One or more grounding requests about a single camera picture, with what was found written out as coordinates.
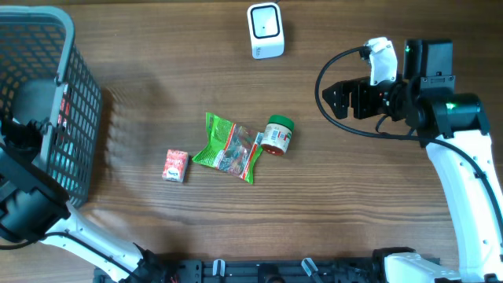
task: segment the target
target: wooden tabletop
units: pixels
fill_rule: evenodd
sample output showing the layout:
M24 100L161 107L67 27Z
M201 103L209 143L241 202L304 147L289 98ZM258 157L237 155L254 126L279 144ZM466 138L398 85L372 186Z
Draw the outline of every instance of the wooden tabletop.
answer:
M455 268L457 244L439 178L415 142L363 138L329 124L314 103L327 60L387 36L402 66L408 38L453 40L457 92L478 94L503 174L503 5L499 1L280 3L285 54L252 58L251 2L62 6L103 88L105 107L82 213L155 253L184 259L331 259L410 246ZM321 85L369 75L354 55ZM185 183L161 179L168 149L206 144L205 112L264 130L296 123L288 153L263 153L255 184L199 164ZM377 118L346 119L373 130ZM383 130L406 133L403 122ZM90 282L93 266L35 244L0 256L0 282Z

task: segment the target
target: red and white box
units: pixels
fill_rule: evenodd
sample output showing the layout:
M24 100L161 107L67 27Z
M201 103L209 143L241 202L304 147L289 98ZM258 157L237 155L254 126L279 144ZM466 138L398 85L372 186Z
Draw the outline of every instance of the red and white box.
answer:
M166 163L164 164L163 179L166 181L183 182L188 163L188 153L168 149Z

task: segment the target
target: small jar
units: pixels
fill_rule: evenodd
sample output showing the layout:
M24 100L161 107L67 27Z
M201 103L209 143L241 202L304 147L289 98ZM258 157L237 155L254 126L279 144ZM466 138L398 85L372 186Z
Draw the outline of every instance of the small jar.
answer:
M289 118L272 115L264 131L262 148L275 156L285 154L292 138L293 127L294 123Z

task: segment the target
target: gray basket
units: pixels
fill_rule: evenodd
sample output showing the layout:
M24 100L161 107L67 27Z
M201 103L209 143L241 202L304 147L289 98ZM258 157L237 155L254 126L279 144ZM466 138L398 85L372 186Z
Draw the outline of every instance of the gray basket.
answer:
M60 9L0 6L0 109L23 124L48 120L34 164L78 208L89 190L102 97L74 39Z

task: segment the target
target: green cap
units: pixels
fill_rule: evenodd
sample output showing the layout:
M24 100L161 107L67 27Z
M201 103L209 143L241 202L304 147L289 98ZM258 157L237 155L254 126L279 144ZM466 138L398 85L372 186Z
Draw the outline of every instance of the green cap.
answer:
M281 116L281 115L272 115L269 118L269 123L280 124L282 126L287 127L291 131L293 131L293 127L295 126L295 124L293 123L292 120L290 120L289 118L287 118L285 116Z

